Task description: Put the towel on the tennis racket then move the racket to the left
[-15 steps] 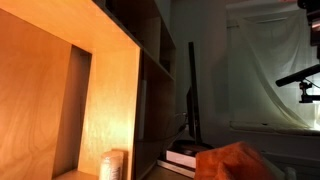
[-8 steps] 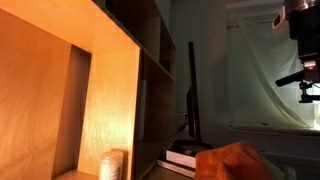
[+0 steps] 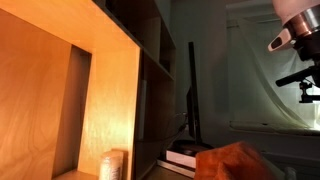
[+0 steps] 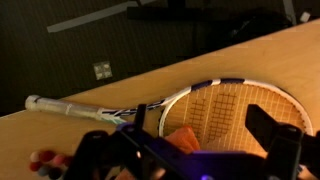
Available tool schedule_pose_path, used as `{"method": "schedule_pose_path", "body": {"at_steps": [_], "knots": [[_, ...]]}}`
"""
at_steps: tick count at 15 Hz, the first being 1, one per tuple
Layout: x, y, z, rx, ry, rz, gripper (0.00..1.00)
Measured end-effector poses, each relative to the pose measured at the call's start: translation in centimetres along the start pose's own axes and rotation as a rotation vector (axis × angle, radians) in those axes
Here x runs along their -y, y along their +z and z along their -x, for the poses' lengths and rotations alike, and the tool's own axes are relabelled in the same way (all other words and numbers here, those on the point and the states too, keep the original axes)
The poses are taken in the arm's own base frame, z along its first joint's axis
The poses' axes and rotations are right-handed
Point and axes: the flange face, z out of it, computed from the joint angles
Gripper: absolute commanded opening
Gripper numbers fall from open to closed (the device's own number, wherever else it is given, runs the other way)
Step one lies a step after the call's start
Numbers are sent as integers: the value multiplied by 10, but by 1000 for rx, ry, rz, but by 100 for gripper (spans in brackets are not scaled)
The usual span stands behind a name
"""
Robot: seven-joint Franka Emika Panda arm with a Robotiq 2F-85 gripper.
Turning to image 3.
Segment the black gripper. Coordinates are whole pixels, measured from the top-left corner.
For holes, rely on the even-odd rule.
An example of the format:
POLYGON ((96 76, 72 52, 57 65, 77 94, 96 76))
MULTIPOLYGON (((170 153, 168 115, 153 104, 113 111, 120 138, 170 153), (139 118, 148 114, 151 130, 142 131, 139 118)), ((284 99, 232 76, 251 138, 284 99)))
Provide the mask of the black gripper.
POLYGON ((297 40, 294 49, 302 61, 312 60, 315 70, 312 78, 317 87, 320 86, 320 32, 316 32, 297 40))

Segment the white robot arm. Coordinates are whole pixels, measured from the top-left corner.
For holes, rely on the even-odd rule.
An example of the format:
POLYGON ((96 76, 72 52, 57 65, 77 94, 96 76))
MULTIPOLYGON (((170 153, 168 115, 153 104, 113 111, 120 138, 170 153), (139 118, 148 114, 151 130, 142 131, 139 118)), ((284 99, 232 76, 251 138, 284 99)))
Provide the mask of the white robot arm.
POLYGON ((268 45, 270 52, 293 48, 302 61, 314 65, 276 81, 281 87, 311 76, 320 86, 320 0, 272 0, 282 30, 268 45))

